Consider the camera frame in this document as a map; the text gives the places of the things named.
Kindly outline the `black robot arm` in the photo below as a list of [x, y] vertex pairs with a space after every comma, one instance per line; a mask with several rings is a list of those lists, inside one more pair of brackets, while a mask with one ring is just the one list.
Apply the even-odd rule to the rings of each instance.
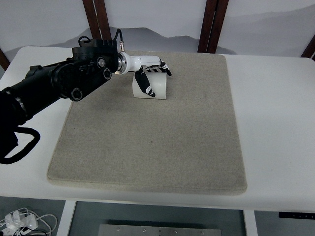
[[25, 78], [0, 92], [0, 131], [16, 132], [60, 98], [80, 101], [108, 82], [112, 74], [133, 72], [141, 91], [155, 97], [147, 73], [171, 75], [167, 64], [158, 56], [130, 56], [123, 42], [89, 39], [82, 36], [72, 57], [47, 66], [31, 66]]

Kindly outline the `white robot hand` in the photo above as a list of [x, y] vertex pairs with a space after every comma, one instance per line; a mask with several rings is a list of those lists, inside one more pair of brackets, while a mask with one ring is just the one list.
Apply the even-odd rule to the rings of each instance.
[[166, 73], [171, 76], [171, 71], [167, 64], [158, 56], [130, 56], [126, 52], [118, 52], [118, 69], [117, 74], [126, 74], [128, 72], [135, 72], [135, 80], [140, 90], [155, 98], [156, 94], [153, 92], [147, 75], [141, 68], [146, 69], [147, 73]]

